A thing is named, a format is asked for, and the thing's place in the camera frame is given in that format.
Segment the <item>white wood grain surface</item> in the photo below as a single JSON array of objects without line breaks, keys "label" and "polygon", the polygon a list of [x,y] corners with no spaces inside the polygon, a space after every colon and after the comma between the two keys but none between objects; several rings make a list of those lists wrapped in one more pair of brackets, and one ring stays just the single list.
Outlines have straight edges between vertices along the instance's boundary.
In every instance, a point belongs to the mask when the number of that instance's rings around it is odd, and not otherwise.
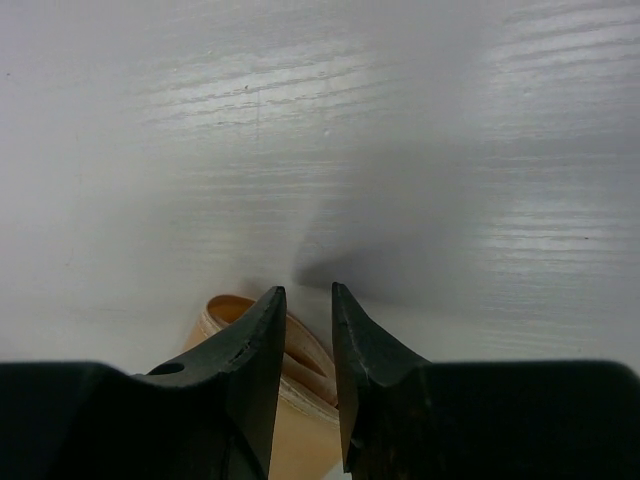
[{"label": "white wood grain surface", "polygon": [[145,371],[328,286],[435,360],[640,368],[640,4],[0,5],[0,358]]}]

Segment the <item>white surface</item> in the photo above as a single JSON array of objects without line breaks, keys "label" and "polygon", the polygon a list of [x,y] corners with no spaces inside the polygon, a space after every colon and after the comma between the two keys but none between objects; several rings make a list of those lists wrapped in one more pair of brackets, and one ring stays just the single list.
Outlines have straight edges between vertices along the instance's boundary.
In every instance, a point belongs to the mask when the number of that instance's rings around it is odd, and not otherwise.
[{"label": "white surface", "polygon": [[640,5],[342,3],[2,3],[0,358],[145,371],[272,284],[328,341],[335,279],[431,359],[640,368]]}]

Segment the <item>beige tape roll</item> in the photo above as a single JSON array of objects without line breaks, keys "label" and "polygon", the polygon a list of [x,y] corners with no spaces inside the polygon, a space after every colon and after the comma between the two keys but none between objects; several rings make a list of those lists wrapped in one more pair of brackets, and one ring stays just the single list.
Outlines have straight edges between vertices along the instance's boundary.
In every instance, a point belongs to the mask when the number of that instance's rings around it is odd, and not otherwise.
[{"label": "beige tape roll", "polygon": [[[240,318],[254,301],[220,295],[207,304],[184,350]],[[285,355],[271,450],[271,480],[319,480],[341,458],[335,366],[318,340],[287,314]]]}]

